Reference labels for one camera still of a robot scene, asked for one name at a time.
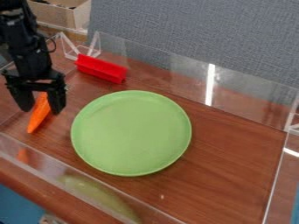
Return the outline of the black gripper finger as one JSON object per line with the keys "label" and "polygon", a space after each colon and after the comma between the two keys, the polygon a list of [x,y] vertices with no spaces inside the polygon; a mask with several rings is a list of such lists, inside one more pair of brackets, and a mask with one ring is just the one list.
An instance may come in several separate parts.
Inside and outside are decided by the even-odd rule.
{"label": "black gripper finger", "polygon": [[22,111],[28,112],[34,108],[34,91],[27,87],[10,87],[10,93]]}
{"label": "black gripper finger", "polygon": [[66,107],[67,97],[64,88],[50,89],[47,91],[51,112],[58,115]]}

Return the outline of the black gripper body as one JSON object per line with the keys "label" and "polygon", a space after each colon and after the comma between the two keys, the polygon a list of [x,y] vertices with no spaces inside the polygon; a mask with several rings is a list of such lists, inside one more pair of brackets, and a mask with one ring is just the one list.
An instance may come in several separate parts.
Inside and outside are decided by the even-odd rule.
{"label": "black gripper body", "polygon": [[11,93],[64,93],[64,74],[52,68],[51,52],[44,49],[8,50],[15,69],[6,69],[2,75]]}

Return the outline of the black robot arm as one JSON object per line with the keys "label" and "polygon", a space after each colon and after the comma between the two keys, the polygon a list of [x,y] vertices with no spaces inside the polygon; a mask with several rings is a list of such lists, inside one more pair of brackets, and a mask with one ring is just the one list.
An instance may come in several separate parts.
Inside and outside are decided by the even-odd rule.
{"label": "black robot arm", "polygon": [[0,0],[0,45],[7,45],[15,69],[4,70],[6,86],[19,108],[34,108],[34,91],[44,92],[51,112],[58,115],[67,105],[66,75],[52,68],[44,36],[38,32],[36,16],[27,0]]}

